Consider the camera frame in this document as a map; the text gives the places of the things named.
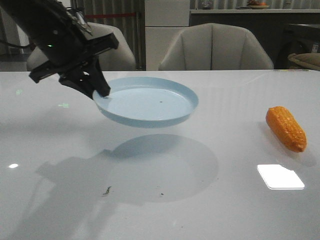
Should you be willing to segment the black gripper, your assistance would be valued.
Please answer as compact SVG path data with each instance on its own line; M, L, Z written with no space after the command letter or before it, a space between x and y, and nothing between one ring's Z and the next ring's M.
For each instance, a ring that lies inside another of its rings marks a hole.
M111 88L100 68L98 55L118 48L113 33L86 39L69 16L45 14L28 18L28 35L47 57L47 61L31 70L30 78L40 80L59 74L59 83L72 88L91 100L96 91L101 97L110 94Z

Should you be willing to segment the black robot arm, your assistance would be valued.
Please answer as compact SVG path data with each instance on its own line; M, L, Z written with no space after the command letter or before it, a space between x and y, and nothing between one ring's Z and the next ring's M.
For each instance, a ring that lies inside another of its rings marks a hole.
M110 94L98 55L118 48L114 33L87 39L90 29L57 0L2 0L0 6L48 59L30 72L35 83L59 74L62 85L89 98Z

